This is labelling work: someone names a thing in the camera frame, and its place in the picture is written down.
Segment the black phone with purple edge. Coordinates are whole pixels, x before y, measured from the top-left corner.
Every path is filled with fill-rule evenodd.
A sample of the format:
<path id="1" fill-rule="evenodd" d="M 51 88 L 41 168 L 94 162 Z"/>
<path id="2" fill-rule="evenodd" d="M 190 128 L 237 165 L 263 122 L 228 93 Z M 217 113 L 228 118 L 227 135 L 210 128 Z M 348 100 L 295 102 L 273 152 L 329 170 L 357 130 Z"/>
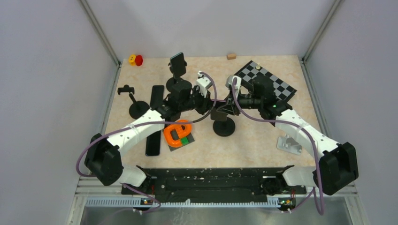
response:
<path id="1" fill-rule="evenodd" d="M 210 119 L 214 120 L 214 121 L 226 121 L 227 113 L 217 111 L 218 108 L 220 108 L 221 106 L 224 106 L 226 104 L 226 101 L 213 99 L 213 100 L 211 100 L 211 103 L 209 105 L 212 107 L 214 103 L 215 103 L 215 106 L 211 109 Z"/>

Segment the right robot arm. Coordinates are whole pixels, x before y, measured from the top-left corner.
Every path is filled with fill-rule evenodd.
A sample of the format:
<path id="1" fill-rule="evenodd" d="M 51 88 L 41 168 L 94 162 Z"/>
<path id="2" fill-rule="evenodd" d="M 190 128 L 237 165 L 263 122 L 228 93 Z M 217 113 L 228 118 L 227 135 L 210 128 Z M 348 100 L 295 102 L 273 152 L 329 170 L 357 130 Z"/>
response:
<path id="1" fill-rule="evenodd" d="M 272 82 L 256 77 L 252 94 L 240 91 L 242 79 L 231 75 L 226 81 L 230 90 L 225 107 L 231 115 L 243 114 L 257 122 L 268 122 L 282 130 L 314 158 L 315 166 L 288 166 L 275 180 L 281 193 L 294 186 L 317 187 L 322 194 L 333 195 L 359 177 L 355 147 L 339 143 L 307 123 L 286 101 L 275 97 Z"/>

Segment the teal edged black phone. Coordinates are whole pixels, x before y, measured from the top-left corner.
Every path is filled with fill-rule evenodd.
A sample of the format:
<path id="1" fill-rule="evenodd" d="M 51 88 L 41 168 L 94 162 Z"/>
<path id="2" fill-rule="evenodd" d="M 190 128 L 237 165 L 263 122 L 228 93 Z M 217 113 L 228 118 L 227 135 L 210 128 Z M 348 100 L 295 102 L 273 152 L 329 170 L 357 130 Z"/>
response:
<path id="1" fill-rule="evenodd" d="M 180 52 L 172 56 L 169 61 L 169 69 L 174 79 L 180 78 L 186 74 L 187 62 L 184 58 L 184 53 Z"/>

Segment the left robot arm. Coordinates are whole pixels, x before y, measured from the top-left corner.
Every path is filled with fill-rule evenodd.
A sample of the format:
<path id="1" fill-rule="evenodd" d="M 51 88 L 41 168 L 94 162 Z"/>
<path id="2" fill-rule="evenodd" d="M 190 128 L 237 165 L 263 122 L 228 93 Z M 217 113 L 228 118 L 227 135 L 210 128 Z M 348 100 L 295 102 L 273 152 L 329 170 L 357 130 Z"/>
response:
<path id="1" fill-rule="evenodd" d="M 137 166 L 124 166 L 122 156 L 148 136 L 161 131 L 165 125 L 178 124 L 180 113 L 196 110 L 205 114 L 214 107 L 209 88 L 211 78 L 198 78 L 191 86 L 188 81 L 177 82 L 167 97 L 147 110 L 134 122 L 105 135 L 97 134 L 85 148 L 84 165 L 104 186 L 127 183 L 140 194 L 149 191 L 151 182 Z"/>

